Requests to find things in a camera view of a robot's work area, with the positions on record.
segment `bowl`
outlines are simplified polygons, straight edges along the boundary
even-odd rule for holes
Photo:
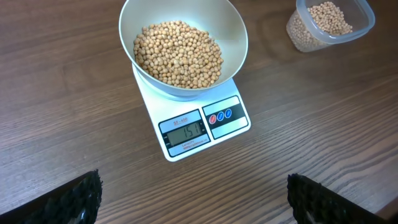
[[[167,21],[184,21],[210,33],[221,48],[219,79],[208,88],[186,89],[163,83],[146,73],[135,60],[134,40],[143,27]],[[124,50],[141,77],[156,88],[175,96],[194,96],[222,85],[243,66],[248,53],[248,33],[239,12],[228,0],[127,0],[119,18]]]

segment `wood grain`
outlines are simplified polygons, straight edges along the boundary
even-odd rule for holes
[[[170,163],[119,41],[124,1],[1,1],[0,213],[97,168],[97,223],[295,223],[295,172],[374,213],[398,197],[398,3],[369,0],[367,35],[302,54],[295,1],[231,2],[252,128]]]

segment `clear plastic container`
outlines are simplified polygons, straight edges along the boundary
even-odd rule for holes
[[[330,35],[317,26],[308,8],[327,1],[333,2],[343,11],[345,21],[353,26],[353,32]],[[302,52],[355,40],[368,33],[375,23],[374,13],[366,0],[296,0],[296,7],[286,29],[296,48]]]

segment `white kitchen scale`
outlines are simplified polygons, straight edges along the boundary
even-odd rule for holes
[[[170,95],[134,76],[164,156],[175,162],[237,136],[251,127],[233,79],[193,98]]]

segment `digital reading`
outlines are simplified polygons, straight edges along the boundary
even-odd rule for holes
[[[196,122],[167,133],[167,137],[169,138],[171,145],[176,146],[181,142],[199,136],[200,134],[201,129],[199,123]]]

